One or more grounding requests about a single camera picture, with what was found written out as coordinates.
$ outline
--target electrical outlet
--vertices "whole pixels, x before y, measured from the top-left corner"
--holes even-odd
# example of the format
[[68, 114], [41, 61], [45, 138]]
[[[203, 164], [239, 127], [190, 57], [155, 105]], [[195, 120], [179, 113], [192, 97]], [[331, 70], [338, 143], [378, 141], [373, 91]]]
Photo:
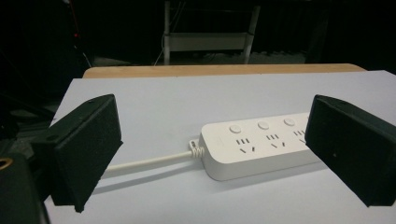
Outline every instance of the electrical outlet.
[[257, 175], [320, 161], [305, 145], [309, 113], [206, 124], [199, 141], [216, 180]]

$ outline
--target table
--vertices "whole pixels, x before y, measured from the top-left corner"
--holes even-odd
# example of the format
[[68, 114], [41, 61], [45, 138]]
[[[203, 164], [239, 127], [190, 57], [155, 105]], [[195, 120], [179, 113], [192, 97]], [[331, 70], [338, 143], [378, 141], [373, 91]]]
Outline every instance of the table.
[[90, 68], [85, 72], [84, 78], [189, 77], [225, 74], [330, 73], [361, 71], [365, 70], [350, 63], [114, 66]]
[[[346, 100], [396, 125], [393, 74], [351, 64], [342, 66], [354, 72], [339, 73], [314, 71], [313, 67], [326, 66], [318, 64], [239, 66], [220, 66], [222, 73], [216, 66], [195, 71], [190, 66], [176, 66], [173, 71], [160, 66], [93, 68], [84, 78], [73, 80], [55, 118], [93, 97], [114, 93], [124, 144], [111, 164], [183, 152], [206, 123], [309, 111], [315, 94]], [[206, 69], [226, 75], [232, 68], [241, 70], [232, 76], [196, 76]], [[297, 73], [269, 74], [282, 69]], [[155, 72], [147, 77], [150, 70]], [[173, 77], [166, 77], [165, 71]], [[53, 206], [51, 199], [46, 206], [57, 224], [396, 221], [395, 205], [365, 207], [322, 162], [219, 182], [207, 176], [199, 161], [186, 161], [101, 180], [82, 214], [70, 206]]]

